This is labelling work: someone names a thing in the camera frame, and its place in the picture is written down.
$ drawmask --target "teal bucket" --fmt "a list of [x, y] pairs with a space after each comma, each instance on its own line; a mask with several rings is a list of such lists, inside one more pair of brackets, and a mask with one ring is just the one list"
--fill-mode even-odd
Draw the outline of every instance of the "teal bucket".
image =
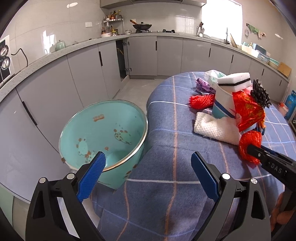
[[147, 131], [147, 117], [135, 104], [98, 102], [68, 121], [59, 139], [59, 152], [74, 170], [89, 163], [98, 151], [104, 152], [106, 166], [98, 182], [117, 189], [139, 163]]

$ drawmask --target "blue gripper pad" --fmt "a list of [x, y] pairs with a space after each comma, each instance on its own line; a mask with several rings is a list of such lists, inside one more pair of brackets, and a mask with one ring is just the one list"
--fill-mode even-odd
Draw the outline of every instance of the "blue gripper pad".
[[219, 199], [219, 185], [210, 174], [203, 160], [196, 153], [191, 156], [191, 166], [208, 198], [217, 202]]
[[94, 159], [94, 161], [92, 160], [90, 162], [91, 166], [84, 174], [78, 185], [77, 198], [80, 202], [89, 198], [89, 195], [91, 194], [106, 165], [106, 156], [103, 152], [101, 152], [98, 156], [96, 155]]

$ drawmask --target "white cloth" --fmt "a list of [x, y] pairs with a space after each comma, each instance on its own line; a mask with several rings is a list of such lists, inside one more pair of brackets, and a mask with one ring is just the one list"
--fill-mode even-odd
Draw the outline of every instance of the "white cloth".
[[215, 119], [213, 116], [203, 112], [196, 114], [194, 132], [237, 146], [241, 138], [235, 119], [230, 117]]

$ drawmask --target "stove burner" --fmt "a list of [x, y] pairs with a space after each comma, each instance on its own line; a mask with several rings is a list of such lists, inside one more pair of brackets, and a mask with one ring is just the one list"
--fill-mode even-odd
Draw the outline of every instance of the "stove burner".
[[136, 30], [136, 33], [151, 33], [149, 30]]
[[171, 31], [163, 29], [163, 33], [175, 33], [175, 30], [172, 29]]

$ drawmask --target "bucket rim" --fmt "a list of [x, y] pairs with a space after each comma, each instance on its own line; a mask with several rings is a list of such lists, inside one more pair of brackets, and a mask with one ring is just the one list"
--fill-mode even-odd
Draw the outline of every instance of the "bucket rim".
[[75, 171], [78, 171], [78, 169], [76, 167], [73, 167], [71, 166], [69, 163], [67, 163], [67, 160], [63, 157], [62, 155], [62, 152], [61, 152], [61, 147], [60, 147], [60, 142], [61, 142], [61, 137], [64, 133], [64, 130], [66, 128], [66, 126], [68, 125], [68, 123], [76, 116], [78, 115], [80, 112], [82, 112], [83, 110], [85, 110], [86, 108], [89, 108], [91, 107], [92, 105], [95, 105], [95, 104], [98, 104], [98, 103], [102, 103], [102, 102], [109, 102], [109, 101], [119, 101], [119, 102], [126, 102], [126, 103], [129, 103], [131, 105], [133, 105], [140, 113], [141, 115], [143, 116], [143, 119], [145, 121], [145, 125], [144, 125], [144, 131], [143, 131], [143, 134], [140, 138], [140, 141], [138, 142], [138, 144], [135, 146], [135, 148], [127, 155], [125, 156], [124, 158], [122, 158], [121, 160], [119, 160], [118, 162], [116, 162], [115, 164], [109, 166], [109, 167], [105, 167], [103, 169], [103, 172], [107, 172], [107, 171], [110, 171], [110, 170], [113, 170], [115, 169], [116, 167], [119, 167], [120, 165], [126, 163], [132, 156], [134, 156], [138, 150], [141, 148], [141, 146], [143, 145], [145, 139], [146, 139], [146, 136], [147, 136], [147, 133], [148, 133], [148, 119], [147, 119], [147, 116], [145, 115], [145, 113], [141, 110], [140, 107], [138, 107], [137, 105], [135, 105], [134, 103], [132, 102], [129, 102], [127, 100], [121, 100], [121, 99], [115, 99], [115, 100], [104, 100], [104, 101], [99, 101], [99, 102], [96, 102], [96, 103], [93, 103], [85, 108], [83, 108], [82, 110], [78, 111], [74, 116], [71, 117], [71, 119], [66, 123], [66, 125], [64, 126], [62, 132], [61, 132], [61, 135], [59, 137], [59, 154], [62, 158], [62, 162], [66, 163], [68, 165], [68, 167], [70, 167], [71, 169], [75, 170]]

